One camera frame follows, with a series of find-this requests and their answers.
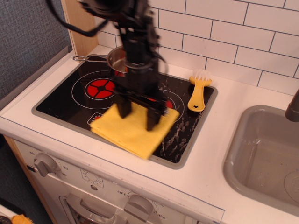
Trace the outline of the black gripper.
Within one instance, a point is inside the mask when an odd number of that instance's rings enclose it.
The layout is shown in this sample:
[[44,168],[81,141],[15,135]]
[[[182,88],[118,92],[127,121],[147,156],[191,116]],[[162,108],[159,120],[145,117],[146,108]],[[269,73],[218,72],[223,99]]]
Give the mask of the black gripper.
[[147,64],[133,64],[126,61],[128,72],[115,76],[116,105],[121,118],[131,113],[131,102],[148,108],[147,130],[151,131],[165,115],[166,96],[159,90],[158,60]]

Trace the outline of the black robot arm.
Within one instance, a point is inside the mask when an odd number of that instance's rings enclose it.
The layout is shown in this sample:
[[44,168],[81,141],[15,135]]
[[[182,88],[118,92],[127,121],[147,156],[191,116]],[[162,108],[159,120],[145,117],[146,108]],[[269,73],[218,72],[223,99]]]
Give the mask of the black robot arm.
[[147,108],[147,130],[151,131],[166,109],[166,96],[158,89],[158,35],[146,0],[83,0],[84,10],[111,21],[120,32],[126,53],[127,73],[115,77],[115,103],[125,118],[134,102]]

